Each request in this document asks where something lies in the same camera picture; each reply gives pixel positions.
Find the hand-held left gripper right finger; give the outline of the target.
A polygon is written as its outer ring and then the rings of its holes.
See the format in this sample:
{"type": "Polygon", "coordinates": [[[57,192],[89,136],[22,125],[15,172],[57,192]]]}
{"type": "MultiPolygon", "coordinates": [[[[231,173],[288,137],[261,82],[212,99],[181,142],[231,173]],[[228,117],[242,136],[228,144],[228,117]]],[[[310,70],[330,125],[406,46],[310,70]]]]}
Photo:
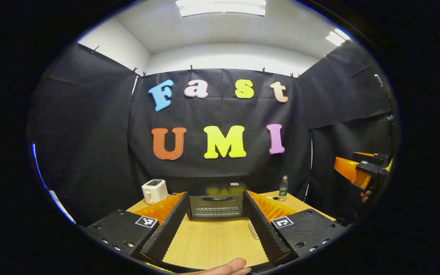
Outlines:
{"type": "Polygon", "coordinates": [[[348,230],[315,209],[295,211],[249,190],[243,193],[243,211],[268,260],[276,265],[315,254],[348,230]]]}

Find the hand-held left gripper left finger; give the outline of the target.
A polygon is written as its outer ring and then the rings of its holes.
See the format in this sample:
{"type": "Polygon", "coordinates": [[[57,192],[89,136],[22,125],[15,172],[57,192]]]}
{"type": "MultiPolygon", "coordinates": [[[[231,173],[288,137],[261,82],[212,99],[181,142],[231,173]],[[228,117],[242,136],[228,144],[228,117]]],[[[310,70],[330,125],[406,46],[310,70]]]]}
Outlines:
{"type": "Polygon", "coordinates": [[[117,209],[78,228],[124,257],[152,264],[162,262],[189,209],[187,191],[137,211],[117,209]]]}

